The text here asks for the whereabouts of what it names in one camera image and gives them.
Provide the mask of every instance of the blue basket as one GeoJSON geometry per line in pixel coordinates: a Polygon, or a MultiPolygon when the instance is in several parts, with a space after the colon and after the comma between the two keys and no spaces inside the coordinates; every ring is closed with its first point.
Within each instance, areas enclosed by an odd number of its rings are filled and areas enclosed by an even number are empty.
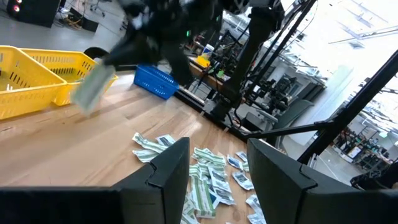
{"type": "Polygon", "coordinates": [[[165,100],[169,99],[178,90],[178,83],[169,74],[153,66],[138,65],[134,84],[165,100]]]}

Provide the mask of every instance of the concrete floor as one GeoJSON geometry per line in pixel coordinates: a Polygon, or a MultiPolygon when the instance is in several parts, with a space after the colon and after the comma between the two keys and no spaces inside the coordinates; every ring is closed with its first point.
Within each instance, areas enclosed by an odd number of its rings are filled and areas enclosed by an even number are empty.
{"type": "MultiPolygon", "coordinates": [[[[83,0],[70,0],[67,2],[66,7],[74,7],[83,12],[85,7],[81,4],[82,2],[83,0]]],[[[124,31],[119,30],[124,13],[115,1],[101,3],[100,6],[106,11],[105,17],[102,17],[100,13],[91,12],[89,6],[86,7],[85,11],[85,15],[90,19],[99,22],[95,33],[87,30],[57,27],[55,25],[49,29],[17,22],[14,19],[10,19],[4,11],[0,10],[0,45],[76,51],[84,51],[88,47],[101,47],[105,50],[110,50],[124,35],[124,31]]],[[[204,99],[208,92],[209,89],[202,85],[197,90],[197,95],[204,99]]],[[[294,159],[298,158],[306,148],[297,144],[288,136],[284,139],[283,144],[289,156],[294,159]]],[[[349,184],[349,180],[352,177],[362,173],[357,167],[340,158],[332,149],[327,149],[322,153],[316,170],[345,184],[349,184]]]]}

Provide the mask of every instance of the yellow object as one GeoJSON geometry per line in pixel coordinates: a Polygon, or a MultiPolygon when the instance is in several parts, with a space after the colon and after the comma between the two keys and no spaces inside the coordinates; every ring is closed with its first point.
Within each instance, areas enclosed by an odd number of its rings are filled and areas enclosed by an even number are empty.
{"type": "Polygon", "coordinates": [[[198,57],[197,57],[197,63],[198,63],[199,65],[201,65],[203,68],[207,68],[207,67],[209,67],[209,65],[210,65],[210,61],[207,60],[207,59],[205,59],[205,58],[202,57],[202,56],[198,56],[198,57]]]}
{"type": "MultiPolygon", "coordinates": [[[[96,62],[82,52],[61,50],[21,49],[36,61],[40,62],[53,73],[64,79],[67,84],[58,92],[54,99],[56,105],[70,103],[70,94],[80,84],[87,74],[94,68],[96,62]]],[[[116,75],[111,79],[105,91],[118,79],[116,75]]]]}
{"type": "Polygon", "coordinates": [[[0,46],[0,119],[42,110],[66,85],[15,47],[0,46]]]}

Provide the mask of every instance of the plastic basket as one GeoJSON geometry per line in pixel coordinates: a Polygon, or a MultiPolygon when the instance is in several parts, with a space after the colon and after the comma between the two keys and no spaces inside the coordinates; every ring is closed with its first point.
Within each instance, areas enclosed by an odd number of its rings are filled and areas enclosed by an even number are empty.
{"type": "Polygon", "coordinates": [[[178,83],[169,74],[153,66],[138,65],[134,76],[134,84],[165,100],[169,99],[178,90],[178,83]]]}
{"type": "Polygon", "coordinates": [[[0,46],[0,119],[42,110],[66,82],[15,47],[0,46]]]}
{"type": "MultiPolygon", "coordinates": [[[[82,52],[39,49],[21,50],[67,82],[53,101],[59,106],[70,103],[70,93],[80,84],[80,81],[89,74],[96,64],[93,59],[82,52]]],[[[118,79],[118,77],[114,75],[106,86],[105,91],[108,90],[116,79],[118,79]]]]}

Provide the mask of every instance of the robot workstation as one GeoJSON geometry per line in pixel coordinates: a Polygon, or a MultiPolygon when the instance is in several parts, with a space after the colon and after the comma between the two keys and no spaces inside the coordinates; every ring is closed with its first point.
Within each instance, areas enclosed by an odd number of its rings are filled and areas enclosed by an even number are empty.
{"type": "MultiPolygon", "coordinates": [[[[121,65],[157,65],[166,60],[170,75],[181,88],[174,96],[199,111],[220,128],[247,142],[248,166],[254,190],[268,224],[299,223],[398,223],[398,191],[366,191],[350,187],[311,168],[321,154],[397,73],[398,52],[332,119],[266,131],[264,119],[274,119],[294,101],[286,91],[294,79],[262,77],[317,0],[297,0],[289,13],[278,0],[119,0],[129,18],[126,35],[103,57],[102,64],[77,89],[73,101],[90,113],[121,65]],[[192,83],[190,59],[184,47],[206,31],[221,29],[223,11],[241,14],[251,6],[248,27],[239,37],[224,34],[206,58],[201,81],[213,79],[215,89],[205,102],[184,91],[192,83]],[[246,31],[246,43],[239,40],[246,31]],[[258,56],[260,46],[274,38],[269,50],[258,56]],[[217,74],[229,78],[218,84],[217,74]],[[267,96],[267,103],[259,98],[267,96]],[[254,106],[261,113],[237,114],[239,107],[254,106]],[[318,138],[297,159],[275,149],[280,136],[319,131],[318,138]],[[267,139],[264,143],[258,139],[267,139]]],[[[2,223],[180,223],[188,185],[190,140],[181,138],[135,173],[111,187],[9,187],[2,188],[2,223]]]]}

